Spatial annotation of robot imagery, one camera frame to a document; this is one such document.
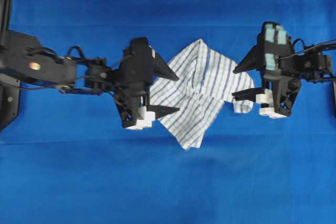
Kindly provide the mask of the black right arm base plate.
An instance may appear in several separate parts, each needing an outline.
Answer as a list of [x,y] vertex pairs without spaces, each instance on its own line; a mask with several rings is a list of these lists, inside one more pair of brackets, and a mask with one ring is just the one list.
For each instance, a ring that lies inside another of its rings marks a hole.
[[333,104],[334,104],[334,113],[336,114],[336,81],[333,81],[332,84],[332,97],[333,97]]

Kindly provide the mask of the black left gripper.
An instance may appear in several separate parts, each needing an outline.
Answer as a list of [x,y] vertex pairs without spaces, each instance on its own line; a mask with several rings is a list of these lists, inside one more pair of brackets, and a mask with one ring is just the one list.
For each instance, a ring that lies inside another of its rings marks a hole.
[[128,130],[151,127],[152,122],[179,111],[179,108],[150,105],[150,85],[155,77],[178,81],[175,72],[149,45],[146,37],[131,40],[123,58],[112,74],[113,99]]

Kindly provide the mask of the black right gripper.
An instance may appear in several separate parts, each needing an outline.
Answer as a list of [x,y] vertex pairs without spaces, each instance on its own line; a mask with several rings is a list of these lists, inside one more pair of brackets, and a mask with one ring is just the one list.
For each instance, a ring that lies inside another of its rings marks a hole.
[[301,89],[301,81],[294,73],[291,37],[278,23],[264,22],[257,45],[234,68],[233,73],[260,71],[262,88],[250,88],[232,93],[236,101],[261,103],[260,115],[272,119],[291,116],[292,107]]

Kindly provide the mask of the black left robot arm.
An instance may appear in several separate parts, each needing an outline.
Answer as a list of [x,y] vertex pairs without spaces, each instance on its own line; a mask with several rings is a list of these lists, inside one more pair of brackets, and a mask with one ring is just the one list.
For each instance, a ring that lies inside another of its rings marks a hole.
[[179,111],[179,108],[150,103],[150,87],[155,77],[177,81],[168,66],[145,37],[130,41],[123,50],[118,68],[107,66],[103,58],[86,58],[80,47],[78,57],[71,52],[59,58],[43,47],[37,37],[7,30],[1,34],[1,73],[62,93],[113,97],[124,129],[140,130],[152,122]]

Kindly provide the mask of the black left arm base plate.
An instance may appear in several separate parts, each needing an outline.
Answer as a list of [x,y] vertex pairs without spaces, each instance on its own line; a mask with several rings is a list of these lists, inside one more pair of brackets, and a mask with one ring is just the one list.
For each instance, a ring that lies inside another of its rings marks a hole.
[[1,131],[18,117],[20,81],[1,74]]

